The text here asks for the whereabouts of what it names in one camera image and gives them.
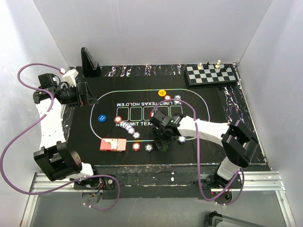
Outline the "green poker chip stack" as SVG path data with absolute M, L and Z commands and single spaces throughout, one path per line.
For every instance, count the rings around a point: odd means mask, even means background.
M 166 152 L 167 149 L 168 149 L 168 145 L 163 146 L 162 148 L 160 148 L 160 151 L 161 151 L 161 152 Z

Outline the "blue poker chip stack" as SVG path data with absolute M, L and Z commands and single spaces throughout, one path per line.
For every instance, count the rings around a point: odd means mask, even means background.
M 147 152 L 151 152 L 151 151 L 153 150 L 153 145 L 152 145 L 152 144 L 147 144 L 147 145 L 145 146 L 145 150 L 146 150 Z

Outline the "blue small blind button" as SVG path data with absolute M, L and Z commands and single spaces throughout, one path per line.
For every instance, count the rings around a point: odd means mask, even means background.
M 98 116 L 99 122 L 105 122 L 107 120 L 107 116 L 105 114 L 101 114 Z

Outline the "red poker chip stack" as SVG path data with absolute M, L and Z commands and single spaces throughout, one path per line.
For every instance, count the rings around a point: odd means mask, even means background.
M 133 145 L 132 145 L 132 149 L 133 151 L 139 151 L 140 150 L 140 144 L 135 142 Z

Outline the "yellow big blind button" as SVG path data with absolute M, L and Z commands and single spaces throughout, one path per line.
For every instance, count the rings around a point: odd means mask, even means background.
M 161 97 L 164 97 L 166 95 L 166 91 L 165 90 L 159 90 L 158 95 L 161 96 Z

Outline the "spread blue white chips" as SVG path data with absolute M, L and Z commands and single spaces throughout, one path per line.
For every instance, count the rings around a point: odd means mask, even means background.
M 119 123 L 119 126 L 120 126 L 121 128 L 124 128 L 129 134 L 132 135 L 133 138 L 135 138 L 135 139 L 140 138 L 140 133 L 137 132 L 137 131 L 134 129 L 134 127 L 133 127 L 130 123 L 128 123 L 128 122 L 126 122 L 126 121 L 121 121 L 121 122 Z

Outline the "red playing card deck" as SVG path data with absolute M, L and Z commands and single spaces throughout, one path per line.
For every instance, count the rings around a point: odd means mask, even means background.
M 111 139 L 102 138 L 100 143 L 100 151 L 125 151 L 126 150 L 126 139 Z

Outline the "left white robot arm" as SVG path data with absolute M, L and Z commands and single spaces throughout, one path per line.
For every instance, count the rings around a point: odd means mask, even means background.
M 54 74 L 39 75 L 39 90 L 34 92 L 33 100 L 41 121 L 40 150 L 34 153 L 34 160 L 50 181 L 65 178 L 84 177 L 90 189 L 100 186 L 101 178 L 93 173 L 90 164 L 83 163 L 79 154 L 67 148 L 62 127 L 61 111 L 65 107 L 83 107 L 97 104 L 86 82 L 76 83 L 76 69 L 67 71 L 62 80 Z

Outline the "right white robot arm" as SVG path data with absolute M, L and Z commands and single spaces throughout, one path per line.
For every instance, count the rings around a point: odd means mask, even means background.
M 154 125 L 151 133 L 159 150 L 164 150 L 181 137 L 195 137 L 198 142 L 203 139 L 222 146 L 226 157 L 214 176 L 207 180 L 209 185 L 220 188 L 227 187 L 240 168 L 250 165 L 258 147 L 257 136 L 241 121 L 214 123 L 178 113 L 170 117 L 157 111 L 151 115 L 150 123 Z

